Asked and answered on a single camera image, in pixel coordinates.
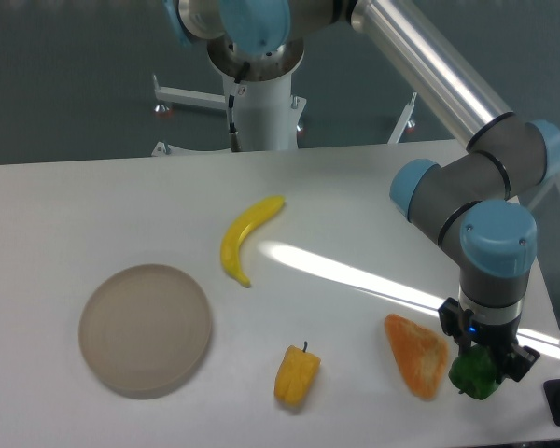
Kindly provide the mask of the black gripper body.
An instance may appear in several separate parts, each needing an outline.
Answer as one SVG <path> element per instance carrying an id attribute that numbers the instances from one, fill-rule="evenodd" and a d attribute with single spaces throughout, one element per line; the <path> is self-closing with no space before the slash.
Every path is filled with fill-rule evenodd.
<path id="1" fill-rule="evenodd" d="M 472 345 L 489 348 L 497 364 L 498 359 L 509 352 L 535 350 L 518 342 L 523 305 L 523 299 L 506 307 L 488 307 L 469 297 L 461 297 L 460 301 L 448 298 L 438 309 L 438 316 L 444 334 L 452 338 L 469 336 Z"/>

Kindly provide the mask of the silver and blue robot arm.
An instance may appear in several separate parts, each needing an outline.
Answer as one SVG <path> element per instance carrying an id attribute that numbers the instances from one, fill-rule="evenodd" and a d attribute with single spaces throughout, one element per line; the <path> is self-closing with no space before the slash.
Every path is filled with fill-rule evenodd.
<path id="1" fill-rule="evenodd" d="M 518 344 L 537 225 L 513 198 L 560 172 L 560 131 L 519 119 L 410 1 L 167 1 L 177 39 L 203 40 L 222 96 L 181 93 L 180 103 L 221 108 L 234 152 L 297 145 L 303 102 L 291 92 L 303 40 L 346 21 L 409 82 L 466 155 L 447 166 L 411 161 L 390 199 L 460 269 L 457 299 L 439 310 L 461 352 L 486 347 L 497 378 L 522 379 L 538 360 Z"/>

